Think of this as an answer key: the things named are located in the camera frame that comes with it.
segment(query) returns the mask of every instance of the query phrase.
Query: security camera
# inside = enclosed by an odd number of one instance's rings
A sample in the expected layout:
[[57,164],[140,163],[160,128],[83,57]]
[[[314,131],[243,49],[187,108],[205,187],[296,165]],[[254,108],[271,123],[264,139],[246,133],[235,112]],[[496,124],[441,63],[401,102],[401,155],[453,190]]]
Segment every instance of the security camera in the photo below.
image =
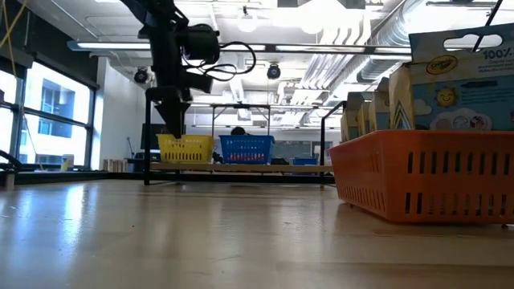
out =
[[280,77],[279,64],[270,64],[270,67],[267,69],[267,77],[268,79],[278,79]]
[[149,76],[147,67],[137,68],[137,72],[134,75],[135,82],[145,84],[145,83],[148,83],[149,79],[150,79],[150,76]]

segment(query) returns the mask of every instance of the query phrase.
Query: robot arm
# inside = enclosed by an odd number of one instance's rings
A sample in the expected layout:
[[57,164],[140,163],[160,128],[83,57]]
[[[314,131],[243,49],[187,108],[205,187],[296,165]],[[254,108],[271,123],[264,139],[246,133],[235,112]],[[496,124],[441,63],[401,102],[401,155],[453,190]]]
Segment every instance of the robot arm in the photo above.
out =
[[210,93],[213,80],[208,75],[186,71],[182,58],[215,64],[219,59],[217,31],[206,24],[188,26],[188,18],[173,0],[121,0],[143,24],[140,39],[148,39],[152,52],[157,86],[149,88],[147,97],[170,133],[180,138],[184,114],[192,100],[190,88]]

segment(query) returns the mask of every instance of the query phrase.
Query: table surface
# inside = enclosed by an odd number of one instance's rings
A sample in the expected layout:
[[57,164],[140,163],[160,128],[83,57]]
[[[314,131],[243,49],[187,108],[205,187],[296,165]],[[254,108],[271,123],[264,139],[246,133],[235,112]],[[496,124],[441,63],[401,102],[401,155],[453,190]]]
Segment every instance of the table surface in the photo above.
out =
[[0,191],[1,288],[510,288],[513,256],[512,230],[394,225],[319,185]]
[[199,170],[218,172],[254,172],[254,173],[328,173],[333,172],[330,165],[229,165],[229,164],[170,164],[152,163],[154,170]]

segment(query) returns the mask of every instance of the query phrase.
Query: shelf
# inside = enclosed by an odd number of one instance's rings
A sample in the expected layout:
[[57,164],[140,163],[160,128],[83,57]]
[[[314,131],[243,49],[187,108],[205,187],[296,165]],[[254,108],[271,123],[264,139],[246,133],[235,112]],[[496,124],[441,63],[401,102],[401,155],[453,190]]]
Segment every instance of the shelf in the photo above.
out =
[[252,173],[329,173],[334,171],[333,167],[330,165],[220,165],[169,163],[152,163],[151,169]]

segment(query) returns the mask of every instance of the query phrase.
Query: cartoon sun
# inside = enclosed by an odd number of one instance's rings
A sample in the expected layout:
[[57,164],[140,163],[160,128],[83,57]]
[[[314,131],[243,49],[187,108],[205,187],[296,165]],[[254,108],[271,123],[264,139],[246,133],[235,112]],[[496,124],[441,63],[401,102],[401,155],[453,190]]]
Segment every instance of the cartoon sun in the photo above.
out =
[[457,104],[455,88],[443,88],[441,90],[436,90],[435,92],[437,92],[435,100],[437,100],[438,106],[449,108],[450,106]]

